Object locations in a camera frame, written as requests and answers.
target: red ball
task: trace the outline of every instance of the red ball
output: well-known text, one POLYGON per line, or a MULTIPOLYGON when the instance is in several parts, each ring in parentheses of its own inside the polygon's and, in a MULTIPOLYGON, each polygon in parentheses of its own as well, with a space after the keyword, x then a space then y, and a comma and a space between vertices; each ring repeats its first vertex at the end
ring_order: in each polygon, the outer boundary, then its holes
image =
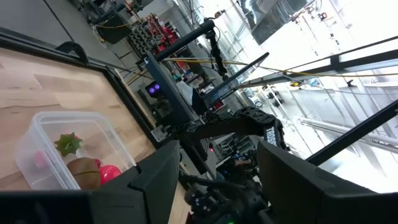
POLYGON ((105 165, 99 168, 99 172, 101 173, 101 184, 105 184, 108 181, 114 179, 115 177, 122 174, 119 168, 114 165, 105 165))

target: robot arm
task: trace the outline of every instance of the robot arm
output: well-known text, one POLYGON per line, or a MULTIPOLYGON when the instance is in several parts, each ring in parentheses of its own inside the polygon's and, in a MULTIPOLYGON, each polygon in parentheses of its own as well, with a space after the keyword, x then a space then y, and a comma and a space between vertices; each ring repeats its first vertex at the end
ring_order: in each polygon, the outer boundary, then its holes
POLYGON ((284 141, 283 125, 280 120, 252 106, 238 110, 232 118, 214 119, 206 124, 184 124, 176 132, 178 139, 187 145, 193 145, 205 138, 238 133, 263 136, 265 141, 281 149, 290 150, 284 141))

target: black metal bar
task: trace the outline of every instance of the black metal bar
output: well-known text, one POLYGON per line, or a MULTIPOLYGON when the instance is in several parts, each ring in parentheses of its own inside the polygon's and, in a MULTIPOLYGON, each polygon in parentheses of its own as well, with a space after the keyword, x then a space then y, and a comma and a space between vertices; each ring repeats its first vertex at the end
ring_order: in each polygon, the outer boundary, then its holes
POLYGON ((174 54, 174 52, 178 51, 183 46, 189 44, 190 42, 194 41, 198 37, 207 32, 211 31, 214 28, 214 22, 212 20, 207 20, 204 23, 200 24, 198 28, 196 28, 191 33, 181 37, 176 42, 174 42, 171 46, 168 46, 166 49, 161 51, 159 54, 155 55, 155 59, 159 62, 168 56, 174 54))
POLYGON ((180 175, 178 177, 178 180, 180 182, 183 183, 198 183, 200 185, 203 186, 207 186, 207 187, 233 187, 235 189, 247 189, 247 187, 245 185, 240 185, 240 184, 234 184, 231 182, 227 182, 227 181, 220 181, 220 180, 208 180, 208 179, 202 179, 199 177, 195 177, 192 175, 180 175))
POLYGON ((323 149, 308 157, 306 160, 316 166, 319 166, 371 131, 375 130, 377 127, 395 117, 397 115, 397 110, 398 100, 386 106, 370 118, 364 120, 362 123, 342 135, 340 138, 334 140, 323 149))
POLYGON ((191 147, 191 150, 195 153, 196 157, 199 159, 200 163, 203 164, 203 166, 205 167, 206 171, 209 173, 210 177, 215 180, 216 179, 216 174, 213 173, 213 171, 211 171, 210 167, 207 165, 207 163, 201 158, 199 152, 197 151, 197 149, 195 148, 195 146, 191 147))
MULTIPOLYGON (((366 49, 368 47, 374 47, 376 45, 379 44, 383 44, 386 42, 390 42, 393 40, 398 39, 398 37, 392 37, 386 40, 382 40, 373 44, 369 44, 366 46, 362 46, 362 47, 358 47, 357 49, 353 49, 353 50, 349 50, 347 52, 343 52, 337 55, 333 55, 331 57, 325 57, 323 59, 320 60, 316 60, 314 62, 309 62, 309 63, 305 63, 303 65, 299 65, 293 68, 290 68, 288 70, 293 70, 293 69, 298 69, 300 67, 303 67, 305 65, 310 65, 312 63, 317 63, 320 62, 322 60, 330 60, 330 64, 329 65, 325 65, 322 67, 316 67, 316 68, 311 68, 309 70, 305 70, 305 71, 301 71, 302 73, 312 73, 312 74, 317 74, 317 73, 328 73, 330 75, 333 74, 338 74, 338 73, 344 73, 345 69, 350 68, 349 72, 360 72, 360 71, 364 71, 364 70, 370 70, 370 69, 376 69, 376 68, 382 68, 382 67, 390 67, 390 66, 394 66, 393 64, 387 64, 384 65, 383 62, 388 62, 390 60, 394 60, 398 58, 398 50, 391 50, 388 52, 383 52, 383 53, 379 53, 379 54, 375 54, 375 55, 369 55, 369 56, 365 56, 365 57, 361 57, 361 58, 357 58, 357 59, 353 59, 353 60, 348 60, 345 62, 341 62, 340 61, 340 57, 344 56, 348 53, 351 52, 355 52, 358 50, 362 50, 362 49, 366 49)), ((262 79, 261 81, 254 81, 251 83, 248 83, 248 85, 265 85, 265 84, 276 84, 276 83, 282 83, 282 82, 289 82, 291 81, 290 79, 288 79, 287 77, 281 75, 282 72, 276 72, 273 73, 271 75, 266 76, 264 79, 262 79)), ((312 76, 309 75, 300 75, 300 74, 291 74, 289 75, 289 77, 295 78, 295 79, 308 79, 308 78, 313 78, 312 76)))
POLYGON ((263 55, 261 55, 259 58, 255 59, 254 61, 252 61, 250 64, 246 65, 245 67, 243 67, 242 69, 240 69, 238 72, 236 72, 233 76, 229 77, 227 80, 225 80, 223 83, 221 83, 220 85, 216 86, 214 89, 212 89, 209 93, 207 93, 205 96, 203 96, 203 99, 209 99, 211 98, 213 95, 217 94, 218 91, 220 89, 222 89, 224 86, 228 85, 231 81, 235 80, 235 78, 237 78, 238 76, 242 75, 245 71, 247 71, 249 68, 251 68, 253 65, 257 64, 258 62, 260 62, 261 60, 264 60, 265 58, 267 58, 269 55, 269 53, 265 53, 263 55))

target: wooden tabletop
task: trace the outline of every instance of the wooden tabletop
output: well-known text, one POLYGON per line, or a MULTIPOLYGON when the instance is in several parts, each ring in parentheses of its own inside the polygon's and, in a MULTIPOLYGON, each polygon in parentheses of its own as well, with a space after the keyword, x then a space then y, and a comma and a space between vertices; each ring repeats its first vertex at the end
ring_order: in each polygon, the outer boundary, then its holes
MULTIPOLYGON (((100 72, 0 49, 0 79, 1 190, 30 189, 14 160, 15 145, 39 111, 99 112, 137 162, 155 150, 100 72)), ((169 223, 185 223, 182 195, 178 186, 169 223)))

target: clear plastic container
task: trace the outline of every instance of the clear plastic container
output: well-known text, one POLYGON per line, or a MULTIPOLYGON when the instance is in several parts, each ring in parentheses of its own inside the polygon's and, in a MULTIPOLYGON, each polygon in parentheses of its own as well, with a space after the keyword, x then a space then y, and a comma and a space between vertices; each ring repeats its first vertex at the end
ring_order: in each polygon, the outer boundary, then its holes
POLYGON ((99 113, 39 112, 16 146, 15 160, 32 189, 80 189, 66 164, 78 157, 99 159, 121 172, 136 165, 109 121, 99 113), (55 148, 61 134, 75 133, 83 141, 76 155, 62 157, 55 148))

